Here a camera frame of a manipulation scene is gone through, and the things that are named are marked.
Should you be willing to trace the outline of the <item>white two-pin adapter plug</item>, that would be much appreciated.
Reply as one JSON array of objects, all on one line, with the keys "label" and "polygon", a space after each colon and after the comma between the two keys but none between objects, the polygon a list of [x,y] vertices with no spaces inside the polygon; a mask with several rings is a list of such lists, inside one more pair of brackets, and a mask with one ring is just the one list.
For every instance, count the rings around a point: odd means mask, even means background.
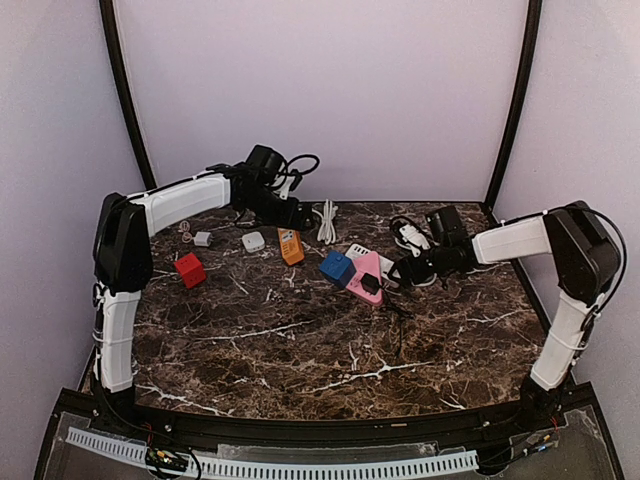
[{"label": "white two-pin adapter plug", "polygon": [[255,253],[265,248],[265,240],[259,231],[249,232],[241,237],[242,244],[248,253]]}]

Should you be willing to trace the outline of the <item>blue cube socket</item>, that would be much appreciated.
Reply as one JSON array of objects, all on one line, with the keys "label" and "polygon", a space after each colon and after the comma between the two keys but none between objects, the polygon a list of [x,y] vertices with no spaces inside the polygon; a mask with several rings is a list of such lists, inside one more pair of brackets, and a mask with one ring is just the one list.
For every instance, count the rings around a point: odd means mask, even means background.
[{"label": "blue cube socket", "polygon": [[356,275],[353,261],[336,250],[328,252],[319,266],[319,271],[329,283],[340,289],[345,289]]}]

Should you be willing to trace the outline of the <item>orange power strip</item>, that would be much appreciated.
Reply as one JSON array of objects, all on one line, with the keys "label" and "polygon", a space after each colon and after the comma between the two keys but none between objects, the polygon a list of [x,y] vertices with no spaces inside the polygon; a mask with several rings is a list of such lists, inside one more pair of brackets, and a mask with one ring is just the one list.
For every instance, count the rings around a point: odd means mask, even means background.
[{"label": "orange power strip", "polygon": [[304,260],[304,249],[300,233],[296,230],[278,228],[278,239],[281,256],[288,266],[296,265]]}]

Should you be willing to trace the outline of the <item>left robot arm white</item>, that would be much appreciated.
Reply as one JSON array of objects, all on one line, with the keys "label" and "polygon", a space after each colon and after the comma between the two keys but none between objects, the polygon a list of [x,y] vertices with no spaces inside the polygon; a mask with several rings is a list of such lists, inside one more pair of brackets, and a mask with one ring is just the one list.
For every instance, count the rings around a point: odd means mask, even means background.
[{"label": "left robot arm white", "polygon": [[236,167],[207,170],[147,192],[104,198],[93,249],[94,377],[101,388],[115,394],[133,387],[134,320],[154,271],[151,239],[169,226],[228,205],[251,211],[266,226],[300,232],[314,227],[310,203],[292,196],[283,199]]}]

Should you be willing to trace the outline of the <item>red cube socket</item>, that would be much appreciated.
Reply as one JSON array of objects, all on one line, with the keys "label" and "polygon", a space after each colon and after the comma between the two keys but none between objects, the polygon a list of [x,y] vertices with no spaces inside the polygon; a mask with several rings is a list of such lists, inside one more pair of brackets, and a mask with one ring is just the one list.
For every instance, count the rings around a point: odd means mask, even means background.
[{"label": "red cube socket", "polygon": [[203,264],[194,253],[189,253],[176,260],[174,267],[187,289],[192,289],[206,280]]}]

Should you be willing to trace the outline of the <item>white power strip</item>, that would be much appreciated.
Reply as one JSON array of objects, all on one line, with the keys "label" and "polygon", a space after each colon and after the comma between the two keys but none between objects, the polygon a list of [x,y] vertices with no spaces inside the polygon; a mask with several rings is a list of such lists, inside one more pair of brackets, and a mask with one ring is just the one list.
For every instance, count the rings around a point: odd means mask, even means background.
[{"label": "white power strip", "polygon": [[[360,244],[353,243],[347,249],[345,256],[350,258],[351,260],[355,260],[356,258],[360,258],[364,255],[370,253],[370,250]],[[379,254],[379,263],[381,272],[384,274],[388,274],[393,266],[393,261],[389,258]]]}]

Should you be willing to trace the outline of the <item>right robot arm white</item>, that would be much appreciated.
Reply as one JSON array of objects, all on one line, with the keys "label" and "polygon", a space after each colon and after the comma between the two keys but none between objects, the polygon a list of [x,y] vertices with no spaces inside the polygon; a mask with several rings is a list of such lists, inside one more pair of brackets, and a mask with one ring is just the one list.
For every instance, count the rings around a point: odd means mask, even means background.
[{"label": "right robot arm white", "polygon": [[402,286],[445,281],[454,273],[522,257],[552,256],[559,304],[529,382],[536,392],[556,391],[625,273],[627,249],[617,225],[584,201],[503,221],[474,235],[453,206],[430,212],[426,220],[431,235],[424,243],[418,240],[422,230],[410,222],[391,227],[397,243],[410,251],[388,273]]}]

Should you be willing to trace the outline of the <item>black TP-Link adapter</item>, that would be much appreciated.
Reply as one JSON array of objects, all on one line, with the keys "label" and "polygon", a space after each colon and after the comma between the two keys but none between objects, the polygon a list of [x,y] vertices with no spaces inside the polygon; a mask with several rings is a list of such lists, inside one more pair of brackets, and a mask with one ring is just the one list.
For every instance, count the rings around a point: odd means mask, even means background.
[{"label": "black TP-Link adapter", "polygon": [[362,289],[370,295],[377,295],[381,290],[380,280],[370,273],[365,273],[362,276],[361,286]]}]

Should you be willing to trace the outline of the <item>white USB charger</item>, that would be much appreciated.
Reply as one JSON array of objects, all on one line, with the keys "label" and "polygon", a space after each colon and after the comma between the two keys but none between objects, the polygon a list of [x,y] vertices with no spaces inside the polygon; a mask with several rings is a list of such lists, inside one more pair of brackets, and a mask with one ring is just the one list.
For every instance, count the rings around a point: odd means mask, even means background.
[{"label": "white USB charger", "polygon": [[193,243],[195,246],[208,248],[212,243],[212,234],[206,231],[198,231],[193,237]]}]

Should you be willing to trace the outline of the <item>pink triangular power strip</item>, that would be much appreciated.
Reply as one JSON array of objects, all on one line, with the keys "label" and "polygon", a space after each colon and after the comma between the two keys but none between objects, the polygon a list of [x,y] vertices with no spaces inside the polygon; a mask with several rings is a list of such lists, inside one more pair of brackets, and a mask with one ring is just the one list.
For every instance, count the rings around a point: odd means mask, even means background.
[{"label": "pink triangular power strip", "polygon": [[356,273],[346,289],[370,305],[381,306],[384,299],[379,255],[370,252],[353,259],[352,263]]}]

